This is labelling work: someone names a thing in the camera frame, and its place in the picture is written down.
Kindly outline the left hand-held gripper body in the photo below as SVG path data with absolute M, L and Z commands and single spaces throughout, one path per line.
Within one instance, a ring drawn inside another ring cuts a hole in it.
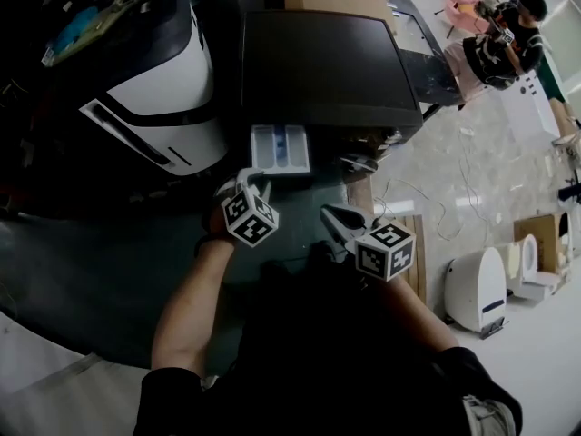
M 235 182 L 220 188 L 222 214 L 230 235 L 256 247 L 279 229 L 279 213 L 259 197 L 255 184 L 235 189 Z

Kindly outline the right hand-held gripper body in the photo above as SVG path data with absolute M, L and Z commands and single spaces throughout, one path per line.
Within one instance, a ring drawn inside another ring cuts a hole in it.
M 349 241 L 346 249 L 357 271 L 388 282 L 414 264 L 416 242 L 416 234 L 392 220 Z

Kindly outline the white detergent drawer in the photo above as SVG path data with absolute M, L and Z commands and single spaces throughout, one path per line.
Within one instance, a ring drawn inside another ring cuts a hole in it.
M 269 176 L 310 174 L 310 154 L 305 128 L 300 125 L 254 125 L 251 128 L 251 161 Z

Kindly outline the person's right forearm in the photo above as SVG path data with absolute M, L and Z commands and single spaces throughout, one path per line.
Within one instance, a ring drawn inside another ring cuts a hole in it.
M 396 324 L 416 344 L 434 353 L 456 348 L 459 343 L 439 319 L 400 277 L 379 282 L 379 297 Z

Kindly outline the person's right black shoe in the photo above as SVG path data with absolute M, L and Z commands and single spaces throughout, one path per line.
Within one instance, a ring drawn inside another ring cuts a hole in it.
M 334 263 L 336 255 L 332 246 L 327 241 L 318 241 L 310 246 L 308 255 L 309 263 Z

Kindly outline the brown wooden board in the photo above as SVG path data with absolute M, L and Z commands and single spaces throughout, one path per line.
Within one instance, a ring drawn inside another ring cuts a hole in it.
M 345 173 L 343 181 L 346 185 L 347 204 L 374 215 L 374 202 L 370 176 L 364 172 Z

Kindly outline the wooden slat mat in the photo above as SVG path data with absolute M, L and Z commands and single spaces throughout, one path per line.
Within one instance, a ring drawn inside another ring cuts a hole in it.
M 407 269 L 403 277 L 420 298 L 427 303 L 427 276 L 426 276 L 426 250 L 424 225 L 421 215 L 406 215 L 397 218 L 407 229 L 411 230 L 417 236 L 416 253 L 413 265 Z

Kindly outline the white rounded toilet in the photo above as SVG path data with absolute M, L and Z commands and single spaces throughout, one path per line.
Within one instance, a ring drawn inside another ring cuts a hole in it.
M 445 310 L 461 327 L 487 338 L 503 327 L 506 302 L 506 272 L 496 248 L 450 263 L 444 287 Z

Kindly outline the white and black appliance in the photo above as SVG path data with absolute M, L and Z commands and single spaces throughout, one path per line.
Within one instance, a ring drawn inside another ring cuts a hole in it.
M 189 0 L 136 6 L 102 39 L 50 68 L 49 116 L 76 111 L 176 176 L 227 153 L 212 58 Z

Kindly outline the black washing machine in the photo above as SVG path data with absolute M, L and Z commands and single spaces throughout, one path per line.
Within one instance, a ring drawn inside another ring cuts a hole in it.
M 319 159 L 354 173 L 423 125 L 409 71 L 381 19 L 307 10 L 249 12 L 240 106 L 251 126 L 301 126 Z

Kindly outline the cardboard box with toilet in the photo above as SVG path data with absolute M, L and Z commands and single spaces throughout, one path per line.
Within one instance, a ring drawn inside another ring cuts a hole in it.
M 540 272 L 558 273 L 565 266 L 570 218 L 568 213 L 549 213 L 516 221 L 513 224 L 514 240 L 533 235 L 537 240 L 537 260 Z

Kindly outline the white cabinet with dark holes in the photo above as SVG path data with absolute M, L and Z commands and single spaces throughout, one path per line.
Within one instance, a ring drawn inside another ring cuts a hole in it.
M 544 150 L 560 137 L 546 93 L 533 72 L 500 93 L 516 142 L 531 150 Z

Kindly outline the olive flat board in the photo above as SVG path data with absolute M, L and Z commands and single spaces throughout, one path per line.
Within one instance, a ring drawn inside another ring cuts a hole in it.
M 146 11 L 150 9 L 152 0 L 113 0 L 113 2 L 98 10 L 95 19 L 83 30 L 80 37 L 72 44 L 68 45 L 60 54 L 53 51 L 53 42 L 49 42 L 44 51 L 41 63 L 45 68 L 53 67 L 64 60 L 83 51 L 86 47 L 102 39 L 122 17 L 129 13 L 134 7 L 144 7 Z

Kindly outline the blue cloth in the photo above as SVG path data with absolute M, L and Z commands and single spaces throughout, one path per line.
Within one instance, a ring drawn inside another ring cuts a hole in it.
M 77 13 L 73 20 L 54 39 L 54 53 L 59 55 L 68 45 L 74 43 L 97 15 L 98 8 L 96 6 L 89 6 Z

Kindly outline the pink chair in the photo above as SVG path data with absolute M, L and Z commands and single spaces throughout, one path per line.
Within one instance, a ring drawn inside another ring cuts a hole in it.
M 476 6 L 484 4 L 483 0 L 445 0 L 443 12 L 450 23 L 447 38 L 458 29 L 471 34 L 484 34 L 489 22 L 476 12 Z

